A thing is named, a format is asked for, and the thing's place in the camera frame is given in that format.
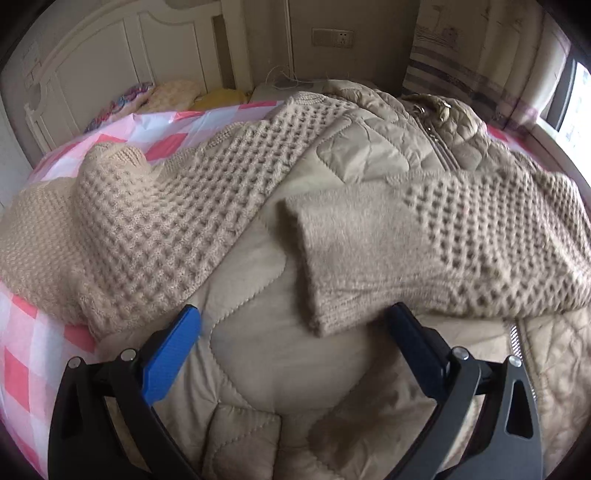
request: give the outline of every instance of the curtain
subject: curtain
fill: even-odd
[[[569,50],[535,0],[421,0],[402,92],[458,98],[485,122],[524,134]]]

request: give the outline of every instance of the wall socket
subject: wall socket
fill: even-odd
[[[337,30],[335,28],[313,28],[312,45],[315,47],[352,48],[355,43],[353,30]]]

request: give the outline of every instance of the metal zipper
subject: metal zipper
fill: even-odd
[[[423,131],[423,134],[428,138],[429,143],[431,144],[433,151],[437,155],[437,158],[441,161],[441,164],[444,170],[457,170],[454,163],[457,162],[450,161],[450,156],[445,151],[445,149],[441,146],[441,139],[436,135],[435,129],[433,125],[426,125],[426,115],[427,111],[418,104],[413,105],[413,112],[411,113],[413,118],[417,121],[419,128]]]
[[[528,371],[527,364],[525,363],[525,358],[523,357],[523,342],[521,341],[521,335],[519,334],[519,329],[517,328],[517,322],[514,319],[504,318],[503,321],[505,322],[506,328],[509,330],[509,342],[511,343],[511,353],[515,356],[521,358],[521,361],[525,365],[525,370]],[[538,397],[535,394],[535,388],[533,386],[533,382],[531,382],[530,376],[530,384],[531,384],[531,394],[534,397],[534,400],[537,401]]]

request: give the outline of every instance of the waffle knit sweater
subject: waffle knit sweater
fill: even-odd
[[[562,174],[419,171],[287,207],[321,335],[397,301],[460,317],[534,317],[591,301],[591,226]]]
[[[175,314],[221,262],[301,153],[351,103],[301,93],[159,166],[92,148],[75,179],[21,192],[0,223],[15,294],[97,339]]]

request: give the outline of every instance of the beige puffer jacket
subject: beige puffer jacket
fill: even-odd
[[[325,338],[310,332],[283,199],[412,168],[476,170],[528,161],[492,141],[486,125],[456,100],[401,102],[351,82],[331,82],[326,93],[334,97],[299,95],[344,100],[350,108],[303,154],[189,300],[202,313],[202,334],[155,406],[207,480],[382,480],[434,407],[382,323]],[[550,472],[587,421],[591,309],[519,321],[419,320],[477,358],[523,357]],[[162,326],[118,333],[99,347],[113,356]],[[474,401],[448,462],[459,459],[478,408]],[[132,450],[131,442],[124,444]]]

